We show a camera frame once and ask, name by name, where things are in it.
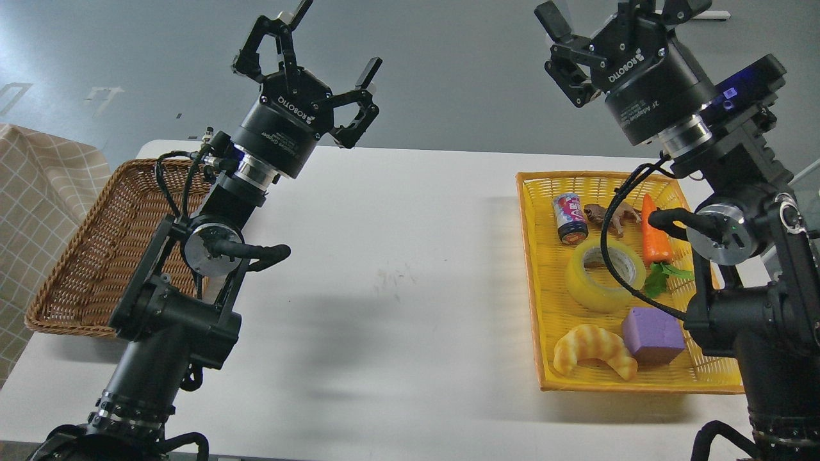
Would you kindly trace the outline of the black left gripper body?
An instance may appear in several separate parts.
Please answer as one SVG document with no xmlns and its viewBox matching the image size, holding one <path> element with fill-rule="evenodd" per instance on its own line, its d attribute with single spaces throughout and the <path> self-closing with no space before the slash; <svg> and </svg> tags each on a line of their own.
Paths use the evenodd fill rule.
<svg viewBox="0 0 820 461">
<path fill-rule="evenodd" d="M 313 107 L 329 95 L 331 88 L 302 68 L 294 90 L 287 89 L 282 71 L 265 76 L 257 101 L 234 132 L 234 144 L 277 173 L 298 177 L 334 122 L 331 109 Z"/>
</svg>

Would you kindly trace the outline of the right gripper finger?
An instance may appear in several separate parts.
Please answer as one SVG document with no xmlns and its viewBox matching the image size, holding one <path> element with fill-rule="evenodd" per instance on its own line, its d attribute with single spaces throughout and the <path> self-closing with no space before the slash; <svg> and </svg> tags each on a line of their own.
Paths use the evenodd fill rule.
<svg viewBox="0 0 820 461">
<path fill-rule="evenodd" d="M 590 38 L 575 35 L 556 3 L 548 1 L 535 8 L 535 16 L 553 41 L 545 70 L 577 108 L 597 98 L 600 90 L 582 67 L 606 69 L 607 58 L 595 52 Z"/>
<path fill-rule="evenodd" d="M 712 1 L 662 1 L 657 12 L 658 1 L 625 1 L 618 3 L 618 29 L 668 29 L 706 12 Z"/>
</svg>

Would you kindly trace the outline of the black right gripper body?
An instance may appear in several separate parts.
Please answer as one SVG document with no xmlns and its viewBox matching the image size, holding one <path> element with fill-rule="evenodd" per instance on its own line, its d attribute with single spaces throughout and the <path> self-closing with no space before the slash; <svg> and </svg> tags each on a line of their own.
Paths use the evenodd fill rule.
<svg viewBox="0 0 820 461">
<path fill-rule="evenodd" d="M 606 60 L 592 65 L 592 85 L 633 145 L 697 113 L 715 96 L 705 70 L 677 38 L 676 26 L 691 18 L 615 14 L 592 39 Z"/>
</svg>

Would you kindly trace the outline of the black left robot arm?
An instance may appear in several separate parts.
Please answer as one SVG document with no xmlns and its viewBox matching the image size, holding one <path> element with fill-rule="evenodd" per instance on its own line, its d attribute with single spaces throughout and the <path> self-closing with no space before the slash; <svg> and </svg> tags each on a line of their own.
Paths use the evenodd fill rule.
<svg viewBox="0 0 820 461">
<path fill-rule="evenodd" d="M 242 234 L 268 187 L 296 178 L 323 135 L 354 148 L 380 113 L 369 87 L 382 65 L 366 65 L 352 90 L 335 94 L 298 64 L 293 32 L 310 1 L 276 18 L 257 18 L 232 69 L 259 85 L 259 95 L 234 135 L 209 134 L 192 160 L 181 204 L 155 176 L 170 204 L 158 223 L 109 327 L 127 341 L 88 421 L 61 425 L 30 460 L 167 460 L 188 444 L 209 458 L 207 437 L 166 436 L 177 393 L 196 391 L 203 370 L 220 369 L 237 344 L 242 318 L 234 302 L 248 272 L 287 259 L 290 247 L 250 245 Z"/>
</svg>

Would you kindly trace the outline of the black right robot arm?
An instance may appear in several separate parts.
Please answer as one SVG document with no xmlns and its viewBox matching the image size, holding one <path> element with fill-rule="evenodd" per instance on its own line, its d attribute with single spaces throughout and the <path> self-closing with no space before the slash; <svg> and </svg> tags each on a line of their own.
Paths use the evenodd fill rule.
<svg viewBox="0 0 820 461">
<path fill-rule="evenodd" d="M 550 36 L 548 75 L 578 108 L 604 102 L 631 144 L 656 141 L 670 175 L 700 172 L 712 195 L 694 212 L 648 215 L 693 249 L 695 295 L 683 321 L 703 354 L 738 362 L 753 437 L 721 422 L 695 437 L 706 460 L 717 435 L 757 460 L 818 459 L 818 256 L 764 134 L 785 68 L 767 54 L 714 84 L 675 28 L 709 1 L 625 1 L 595 36 L 572 32 L 553 2 L 535 15 Z"/>
</svg>

